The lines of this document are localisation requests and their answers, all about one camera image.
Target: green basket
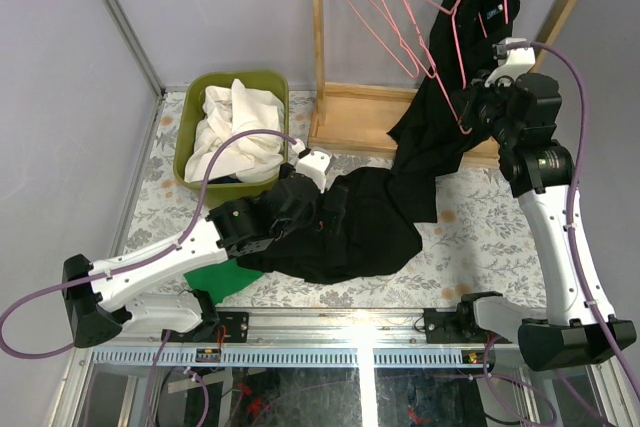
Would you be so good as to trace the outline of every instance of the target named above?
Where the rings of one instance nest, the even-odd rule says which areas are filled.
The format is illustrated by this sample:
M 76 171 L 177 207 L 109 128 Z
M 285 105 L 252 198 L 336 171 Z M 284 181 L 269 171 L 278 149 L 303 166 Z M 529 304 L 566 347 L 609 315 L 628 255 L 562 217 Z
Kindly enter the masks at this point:
M 289 133 L 289 84 L 287 79 L 271 70 L 252 70 L 244 72 L 221 72 L 206 74 L 197 78 L 189 86 L 184 100 L 184 110 L 178 129 L 176 141 L 176 155 L 173 159 L 173 173 L 182 185 L 193 190 L 200 190 L 201 182 L 185 182 L 184 169 L 189 157 L 193 155 L 193 144 L 196 140 L 196 126 L 204 119 L 204 91 L 210 85 L 231 88 L 235 79 L 240 79 L 247 89 L 268 90 L 278 97 L 284 104 L 284 132 Z M 283 149 L 284 162 L 288 160 L 288 150 Z M 205 201 L 209 208 L 214 208 L 227 200 L 237 199 L 246 195 L 257 195 L 270 189 L 278 180 L 272 179 L 256 183 L 211 184 L 207 186 Z

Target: wire hanger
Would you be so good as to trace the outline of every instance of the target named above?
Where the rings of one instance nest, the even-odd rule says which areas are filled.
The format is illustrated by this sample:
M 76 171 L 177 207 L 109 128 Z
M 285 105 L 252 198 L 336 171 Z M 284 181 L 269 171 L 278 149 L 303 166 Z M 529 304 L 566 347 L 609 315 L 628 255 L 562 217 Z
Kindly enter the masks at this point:
M 424 42 L 424 36 L 422 35 L 422 32 L 420 30 L 420 27 L 418 25 L 418 22 L 415 18 L 415 15 L 413 13 L 413 9 L 411 8 L 411 4 L 409 2 L 409 0 L 402 0 L 405 9 L 407 10 L 407 13 L 409 14 L 409 18 L 411 19 L 411 23 L 413 24 L 413 27 L 415 29 L 416 35 L 418 37 L 418 42 L 420 45 L 420 48 L 423 50 L 423 52 L 425 53 L 425 55 L 427 56 L 427 60 L 429 62 L 429 67 L 426 67 L 422 61 L 420 60 L 420 58 L 418 57 L 418 55 L 416 55 L 416 53 L 413 51 L 413 49 L 411 49 L 411 47 L 409 46 L 408 42 L 406 41 L 406 39 L 404 38 L 404 36 L 402 35 L 402 32 L 400 31 L 395 19 L 393 18 L 393 15 L 391 14 L 391 11 L 389 10 L 389 7 L 387 5 L 387 1 L 386 0 L 380 0 L 381 4 L 378 4 L 378 2 L 374 1 L 374 0 L 367 0 L 369 1 L 375 8 L 376 10 L 382 15 L 382 17 L 387 21 L 387 23 L 391 26 L 392 30 L 396 33 L 396 35 L 398 36 L 398 42 L 400 47 L 408 54 L 409 59 L 411 60 L 411 63 L 413 64 L 413 69 L 410 70 L 409 67 L 407 67 L 401 60 L 400 58 L 393 52 L 393 50 L 380 38 L 380 36 L 375 32 L 375 30 L 373 29 L 373 27 L 371 27 L 369 25 L 369 23 L 364 19 L 364 17 L 362 16 L 362 14 L 360 13 L 360 11 L 358 10 L 358 8 L 355 6 L 355 4 L 353 3 L 352 0 L 346 0 L 347 3 L 349 4 L 349 6 L 351 7 L 351 9 L 355 12 L 355 14 L 358 16 L 358 18 L 362 21 L 362 23 L 365 25 L 365 27 L 367 27 L 367 29 L 369 30 L 369 32 L 371 32 L 371 34 L 376 38 L 376 40 L 385 48 L 385 50 L 394 58 L 394 60 L 400 65 L 400 67 L 402 67 L 402 69 L 413 79 L 418 78 L 420 75 L 420 72 L 424 72 L 425 75 L 427 77 L 429 77 L 430 79 L 435 79 L 436 82 L 438 82 L 438 85 L 440 87 L 440 90 L 442 91 L 442 94 L 449 106 L 449 109 L 451 110 L 451 113 L 458 125 L 458 128 L 460 129 L 460 131 L 465 134 L 468 135 L 471 133 L 472 129 L 465 129 L 462 125 L 461 125 L 461 119 L 458 116 L 458 113 L 456 112 L 455 108 L 453 107 L 453 103 L 451 102 L 451 98 L 449 97 L 449 93 L 447 92 L 447 89 L 444 85 L 444 83 L 442 82 L 442 79 L 440 78 L 440 75 L 438 74 L 438 70 L 437 70 L 437 66 L 435 63 L 435 60 L 433 59 L 431 52 L 429 51 L 429 48 L 426 46 L 425 42 Z M 427 2 L 429 2 L 430 4 L 432 4 L 433 6 L 435 6 L 436 8 L 438 8 L 441 12 L 450 15 L 451 16 L 451 20 L 452 20 L 452 26 L 453 26 L 453 33 L 454 33 L 454 42 L 455 42 L 455 46 L 456 46 L 456 53 L 458 56 L 458 61 L 460 63 L 460 71 L 462 73 L 462 80 L 463 80 L 463 88 L 466 87 L 467 85 L 467 81 L 466 81 L 466 76 L 465 76 L 465 72 L 464 72 L 464 66 L 463 66 L 463 61 L 462 61 L 462 53 L 461 53 L 461 49 L 460 49 L 460 43 L 458 40 L 458 34 L 457 34 L 457 29 L 456 29 L 456 14 L 457 14 L 457 10 L 458 7 L 460 5 L 460 2 L 462 0 L 456 0 L 454 6 L 451 9 L 445 9 L 441 4 L 437 3 L 434 0 L 426 0 Z M 508 12 L 507 12 L 507 8 L 506 8 L 506 0 L 505 0 L 505 21 L 508 22 Z M 482 18 L 480 16 L 480 23 L 483 29 L 483 33 L 486 35 L 486 30 L 484 28 L 484 23 L 482 22 Z

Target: white cloth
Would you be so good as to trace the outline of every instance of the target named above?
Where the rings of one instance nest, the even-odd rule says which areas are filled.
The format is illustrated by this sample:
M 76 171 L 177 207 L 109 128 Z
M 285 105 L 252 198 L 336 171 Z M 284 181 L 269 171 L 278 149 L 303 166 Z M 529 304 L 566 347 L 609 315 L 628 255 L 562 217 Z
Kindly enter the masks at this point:
M 193 155 L 185 166 L 184 179 L 200 182 L 220 145 L 234 134 L 252 129 L 282 132 L 284 105 L 272 92 L 247 89 L 238 79 L 230 89 L 205 89 L 205 118 L 196 127 Z M 283 161 L 283 140 L 275 135 L 250 135 L 227 147 L 211 171 L 209 180 L 235 175 L 242 182 L 263 182 L 278 173 Z

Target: wooden shelf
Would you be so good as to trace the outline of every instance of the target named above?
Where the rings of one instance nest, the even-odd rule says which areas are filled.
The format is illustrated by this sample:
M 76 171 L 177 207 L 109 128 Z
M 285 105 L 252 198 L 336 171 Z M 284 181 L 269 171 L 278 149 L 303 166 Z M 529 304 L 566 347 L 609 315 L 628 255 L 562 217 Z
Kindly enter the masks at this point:
M 396 143 L 387 132 L 400 120 L 415 89 L 378 86 L 325 84 L 324 122 L 314 109 L 309 145 L 332 152 L 393 158 Z M 467 152 L 468 165 L 497 167 L 498 144 L 488 140 Z

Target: green cloth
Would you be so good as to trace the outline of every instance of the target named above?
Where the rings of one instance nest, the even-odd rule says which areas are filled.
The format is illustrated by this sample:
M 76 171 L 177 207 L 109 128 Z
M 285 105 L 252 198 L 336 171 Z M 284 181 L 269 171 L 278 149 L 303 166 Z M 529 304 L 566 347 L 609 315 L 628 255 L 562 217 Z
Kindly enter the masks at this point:
M 192 289 L 209 292 L 214 304 L 222 302 L 226 296 L 240 292 L 260 277 L 258 270 L 238 267 L 235 260 L 208 265 L 184 274 Z

